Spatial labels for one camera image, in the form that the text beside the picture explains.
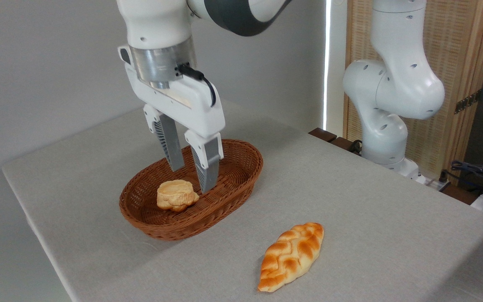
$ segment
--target pastry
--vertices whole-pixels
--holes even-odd
[[[169,180],[159,185],[157,204],[163,210],[181,212],[199,200],[193,185],[185,180]]]
[[[309,271],[320,255],[324,228],[315,222],[294,226],[264,254],[258,291],[274,292]]]

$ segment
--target bamboo panel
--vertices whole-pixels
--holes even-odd
[[[358,59],[379,59],[370,45],[372,1],[352,2],[348,15],[348,64]],[[406,156],[422,170],[438,174],[450,157],[461,154],[457,152],[458,145],[460,150],[466,147],[472,126],[475,107],[458,115],[454,110],[456,102],[478,90],[483,80],[483,0],[428,0],[424,50],[445,86],[445,100],[431,119],[404,119],[409,130]],[[347,97],[345,111],[345,137],[361,139],[357,110]]]

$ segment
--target brown wicker basket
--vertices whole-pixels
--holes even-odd
[[[216,186],[203,195],[193,163],[191,148],[182,149],[183,168],[173,172],[167,159],[157,161],[137,173],[124,188],[119,207],[124,218],[150,237],[173,241],[197,235],[239,208],[253,192],[263,159],[251,144],[224,139],[225,158],[219,164]],[[197,203],[176,213],[157,207],[159,185],[167,180],[186,180],[199,194]]]

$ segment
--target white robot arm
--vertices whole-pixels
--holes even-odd
[[[360,60],[345,71],[343,86],[363,130],[362,156],[423,182],[405,158],[408,129],[398,117],[428,119],[444,100],[422,45],[426,0],[374,0],[371,42],[383,62]]]
[[[241,36],[264,31],[290,0],[117,0],[128,29],[119,47],[136,95],[146,103],[150,131],[156,133],[171,169],[184,166],[176,122],[186,126],[201,191],[216,184],[223,158],[225,126],[216,88],[195,70],[191,18],[217,23]]]

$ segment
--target gray tablecloth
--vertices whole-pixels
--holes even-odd
[[[233,103],[223,106],[223,138],[253,144],[264,168],[241,208],[182,241],[151,239],[119,212],[128,180],[164,156],[142,111],[3,167],[73,300],[483,301],[483,213]],[[308,221],[325,228],[318,260],[275,293],[257,293],[266,248]]]

